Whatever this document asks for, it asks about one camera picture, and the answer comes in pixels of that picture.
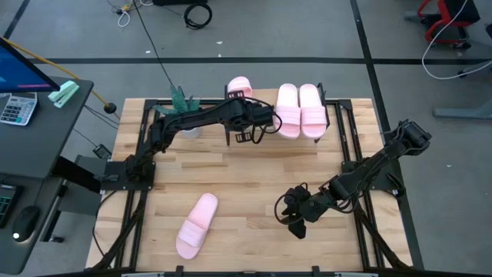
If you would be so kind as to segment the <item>grey desk calculator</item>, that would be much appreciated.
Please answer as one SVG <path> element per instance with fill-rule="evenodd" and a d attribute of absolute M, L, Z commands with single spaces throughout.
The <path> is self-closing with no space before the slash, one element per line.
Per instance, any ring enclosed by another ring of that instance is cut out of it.
<path fill-rule="evenodd" d="M 0 113 L 0 122 L 8 125 L 26 126 L 38 104 L 35 92 L 11 93 Z"/>

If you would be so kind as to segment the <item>black keyboard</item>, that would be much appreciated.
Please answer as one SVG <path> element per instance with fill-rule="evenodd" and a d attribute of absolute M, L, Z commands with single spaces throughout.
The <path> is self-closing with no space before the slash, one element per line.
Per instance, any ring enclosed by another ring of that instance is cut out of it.
<path fill-rule="evenodd" d="M 0 184 L 0 229 L 7 224 L 22 191 L 21 186 Z"/>

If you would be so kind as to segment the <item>dark grey desk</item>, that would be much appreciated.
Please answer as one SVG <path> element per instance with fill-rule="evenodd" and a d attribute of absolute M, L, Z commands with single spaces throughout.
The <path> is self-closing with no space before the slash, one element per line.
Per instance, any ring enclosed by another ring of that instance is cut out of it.
<path fill-rule="evenodd" d="M 78 91 L 57 108 L 46 92 L 38 93 L 35 114 L 26 126 L 0 123 L 0 182 L 22 187 L 22 193 L 4 227 L 0 228 L 0 273 L 22 272 L 38 241 L 62 181 L 51 172 L 94 87 L 77 80 Z M 32 234 L 23 242 L 13 238 L 12 226 L 28 206 L 39 209 Z"/>

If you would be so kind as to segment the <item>grey table base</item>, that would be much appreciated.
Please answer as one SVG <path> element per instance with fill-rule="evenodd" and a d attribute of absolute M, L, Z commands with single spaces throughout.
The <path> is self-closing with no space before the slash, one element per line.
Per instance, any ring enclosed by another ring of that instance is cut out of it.
<path fill-rule="evenodd" d="M 473 66 L 460 70 L 456 77 L 464 78 L 469 74 L 481 71 L 482 69 L 492 71 L 492 59 L 481 62 Z M 464 118 L 464 119 L 483 119 L 492 120 L 492 98 L 475 108 L 434 108 L 433 116 L 437 118 Z"/>

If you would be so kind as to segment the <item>black box on floor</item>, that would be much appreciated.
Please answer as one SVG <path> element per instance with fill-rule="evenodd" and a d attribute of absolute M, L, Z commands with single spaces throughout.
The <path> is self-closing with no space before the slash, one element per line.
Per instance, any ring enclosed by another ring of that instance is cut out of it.
<path fill-rule="evenodd" d="M 152 0 L 154 5 L 165 6 L 165 5 L 191 5 L 197 3 L 208 3 L 208 0 Z"/>

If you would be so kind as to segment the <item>black computer mouse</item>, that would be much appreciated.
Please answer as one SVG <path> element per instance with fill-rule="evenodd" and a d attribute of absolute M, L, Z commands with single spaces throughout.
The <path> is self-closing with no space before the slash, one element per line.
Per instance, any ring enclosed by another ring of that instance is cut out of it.
<path fill-rule="evenodd" d="M 24 242 L 35 230 L 40 215 L 40 208 L 34 205 L 23 208 L 12 226 L 12 238 L 16 242 Z"/>

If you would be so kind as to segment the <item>small black box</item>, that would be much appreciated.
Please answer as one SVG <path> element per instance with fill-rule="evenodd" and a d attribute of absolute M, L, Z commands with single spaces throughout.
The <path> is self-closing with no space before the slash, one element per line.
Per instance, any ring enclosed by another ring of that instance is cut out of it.
<path fill-rule="evenodd" d="M 112 156 L 112 153 L 103 144 L 96 145 L 92 152 L 100 159 L 109 160 Z"/>

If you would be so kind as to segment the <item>pink rubber slide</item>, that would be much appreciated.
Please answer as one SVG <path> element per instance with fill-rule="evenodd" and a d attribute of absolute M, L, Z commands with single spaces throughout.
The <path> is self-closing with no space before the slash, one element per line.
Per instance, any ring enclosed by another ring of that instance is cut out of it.
<path fill-rule="evenodd" d="M 203 194 L 179 229 L 175 248 L 183 259 L 193 259 L 201 250 L 218 208 L 218 199 Z"/>
<path fill-rule="evenodd" d="M 274 127 L 278 134 L 286 139 L 296 139 L 301 131 L 301 108 L 295 85 L 286 83 L 278 89 L 275 113 Z"/>
<path fill-rule="evenodd" d="M 251 98 L 253 96 L 253 89 L 249 79 L 244 76 L 233 78 L 227 84 L 225 95 L 227 98 Z"/>
<path fill-rule="evenodd" d="M 327 128 L 326 108 L 322 105 L 317 87 L 304 84 L 299 88 L 301 131 L 310 139 L 319 139 Z"/>

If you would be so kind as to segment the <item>black metal table frame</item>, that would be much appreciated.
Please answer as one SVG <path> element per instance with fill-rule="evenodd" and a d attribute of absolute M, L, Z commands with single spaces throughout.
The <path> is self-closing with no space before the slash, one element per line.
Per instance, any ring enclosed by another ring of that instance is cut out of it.
<path fill-rule="evenodd" d="M 145 213 L 117 252 L 111 267 L 119 275 L 161 277 L 333 277 L 391 269 L 394 259 L 411 264 L 399 201 L 375 182 L 359 201 L 387 242 L 381 248 L 357 214 L 327 211 L 295 238 L 278 223 L 280 196 L 306 182 L 316 192 L 333 175 L 381 146 L 369 99 L 330 100 L 331 121 L 318 142 L 267 135 L 258 144 L 238 144 L 220 125 L 204 127 L 197 138 L 178 135 L 155 157 L 150 192 L 117 192 L 99 212 L 87 263 L 109 251 L 138 202 Z M 218 210 L 198 256 L 181 258 L 175 239 L 182 222 L 205 193 Z"/>

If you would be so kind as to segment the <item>mint green stapler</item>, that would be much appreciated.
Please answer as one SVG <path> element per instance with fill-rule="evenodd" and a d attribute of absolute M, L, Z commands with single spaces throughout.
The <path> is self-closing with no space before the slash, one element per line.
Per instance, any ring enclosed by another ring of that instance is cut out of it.
<path fill-rule="evenodd" d="M 56 108 L 62 108 L 79 88 L 80 86 L 75 82 L 67 81 L 61 85 L 59 91 L 50 93 L 48 99 L 54 103 Z"/>

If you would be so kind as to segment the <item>green artificial plant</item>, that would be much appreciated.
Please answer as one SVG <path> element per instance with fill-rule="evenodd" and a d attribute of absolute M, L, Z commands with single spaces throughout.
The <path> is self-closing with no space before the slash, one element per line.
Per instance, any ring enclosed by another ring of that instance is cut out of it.
<path fill-rule="evenodd" d="M 165 108 L 163 105 L 153 105 L 152 108 L 163 115 L 178 115 L 185 112 L 195 112 L 200 108 L 200 100 L 193 96 L 186 98 L 181 88 L 171 87 L 172 108 Z"/>

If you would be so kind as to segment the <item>computer monitor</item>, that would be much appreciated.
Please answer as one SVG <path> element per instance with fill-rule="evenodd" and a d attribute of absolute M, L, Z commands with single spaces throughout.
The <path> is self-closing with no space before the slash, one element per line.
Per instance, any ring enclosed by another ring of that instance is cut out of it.
<path fill-rule="evenodd" d="M 0 38 L 0 92 L 54 92 L 60 86 Z"/>

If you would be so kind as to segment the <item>wooden shelf with black legs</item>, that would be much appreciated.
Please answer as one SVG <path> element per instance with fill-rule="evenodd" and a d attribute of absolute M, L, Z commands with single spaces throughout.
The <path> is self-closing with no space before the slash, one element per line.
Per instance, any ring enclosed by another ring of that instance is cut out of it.
<path fill-rule="evenodd" d="M 327 128 L 328 128 L 328 126 L 330 126 L 330 124 L 331 124 L 331 121 L 330 121 L 330 118 L 329 118 L 329 115 L 328 115 L 328 107 L 330 105 L 333 105 L 335 103 L 335 101 L 333 99 L 327 99 L 326 98 L 326 91 L 323 89 L 323 85 L 322 84 L 318 84 L 318 85 L 316 85 L 316 87 L 317 87 L 318 94 L 319 94 L 320 99 L 321 99 L 321 103 L 322 103 L 322 105 L 327 110 L 326 111 L 326 116 L 327 116 Z M 299 107 L 300 107 L 299 88 L 297 87 L 297 89 L 298 89 L 298 103 L 299 103 Z M 253 96 L 252 97 L 253 98 L 260 99 L 262 101 L 265 101 L 265 102 L 267 102 L 270 105 L 273 105 L 274 106 L 274 109 L 275 109 L 275 106 L 276 106 L 276 103 L 277 103 L 277 98 L 278 98 L 278 89 L 279 88 L 272 88 L 272 89 L 253 89 Z"/>

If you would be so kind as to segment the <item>red and black cart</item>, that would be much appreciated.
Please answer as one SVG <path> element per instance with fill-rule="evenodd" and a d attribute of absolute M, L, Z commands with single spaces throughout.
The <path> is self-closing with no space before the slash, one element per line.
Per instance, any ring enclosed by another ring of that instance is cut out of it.
<path fill-rule="evenodd" d="M 438 13 L 424 14 L 423 10 L 432 2 L 437 2 Z M 431 46 L 451 45 L 455 49 L 468 50 L 467 27 L 480 20 L 480 14 L 474 0 L 423 0 L 417 10 L 417 18 L 427 27 L 424 37 Z M 456 38 L 438 38 L 438 32 L 446 27 L 457 30 Z"/>

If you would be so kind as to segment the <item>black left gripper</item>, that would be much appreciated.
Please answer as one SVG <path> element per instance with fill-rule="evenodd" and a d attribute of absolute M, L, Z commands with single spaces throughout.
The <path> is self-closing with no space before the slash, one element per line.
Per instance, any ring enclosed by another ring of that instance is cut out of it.
<path fill-rule="evenodd" d="M 260 143 L 266 134 L 274 134 L 276 111 L 274 106 L 257 98 L 246 96 L 245 90 L 233 90 L 228 98 L 238 102 L 241 113 L 228 126 L 228 132 L 236 132 L 237 143 Z"/>

